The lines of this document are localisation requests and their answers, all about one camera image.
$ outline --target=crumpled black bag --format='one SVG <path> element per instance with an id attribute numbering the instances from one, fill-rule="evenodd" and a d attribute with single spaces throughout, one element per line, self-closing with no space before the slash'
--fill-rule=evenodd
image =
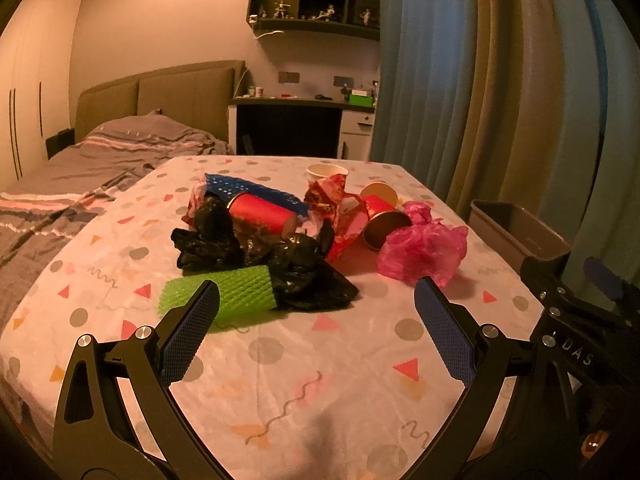
<path id="1" fill-rule="evenodd" d="M 196 232 L 174 229 L 171 240 L 180 250 L 177 266 L 192 272 L 215 272 L 265 265 L 279 308 L 329 310 L 346 308 L 358 289 L 324 259 L 334 243 L 334 230 L 325 221 L 318 238 L 293 233 L 270 244 L 249 236 L 244 248 L 234 235 L 226 204 L 207 193 L 194 217 Z"/>

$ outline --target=brown trash can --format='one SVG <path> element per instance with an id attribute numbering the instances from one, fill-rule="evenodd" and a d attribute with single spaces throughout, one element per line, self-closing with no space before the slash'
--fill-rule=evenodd
<path id="1" fill-rule="evenodd" d="M 522 261 L 533 256 L 558 275 L 571 246 L 523 207 L 507 202 L 473 200 L 469 227 L 520 273 Z"/>

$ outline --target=desk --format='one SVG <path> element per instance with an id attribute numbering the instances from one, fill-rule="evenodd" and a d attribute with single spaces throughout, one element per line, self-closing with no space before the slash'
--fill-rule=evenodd
<path id="1" fill-rule="evenodd" d="M 369 160 L 375 108 L 298 98 L 236 98 L 228 109 L 229 143 L 247 155 Z"/>

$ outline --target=beige wall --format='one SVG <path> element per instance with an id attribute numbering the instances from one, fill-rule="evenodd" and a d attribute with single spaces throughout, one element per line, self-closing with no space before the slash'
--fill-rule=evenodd
<path id="1" fill-rule="evenodd" d="M 311 32 L 256 41 L 247 6 L 248 0 L 82 0 L 71 56 L 72 124 L 83 90 L 180 64 L 244 59 L 267 95 L 340 98 L 334 75 L 352 76 L 358 85 L 376 79 L 378 42 Z M 279 84 L 279 71 L 300 72 L 300 84 Z"/>

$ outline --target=upholstered headboard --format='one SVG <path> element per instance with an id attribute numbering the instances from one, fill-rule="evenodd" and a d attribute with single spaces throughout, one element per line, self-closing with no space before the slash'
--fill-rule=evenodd
<path id="1" fill-rule="evenodd" d="M 226 110 L 242 91 L 244 61 L 209 61 L 174 66 L 89 88 L 78 98 L 76 142 L 106 121 L 144 115 L 157 108 L 192 128 L 228 140 Z"/>

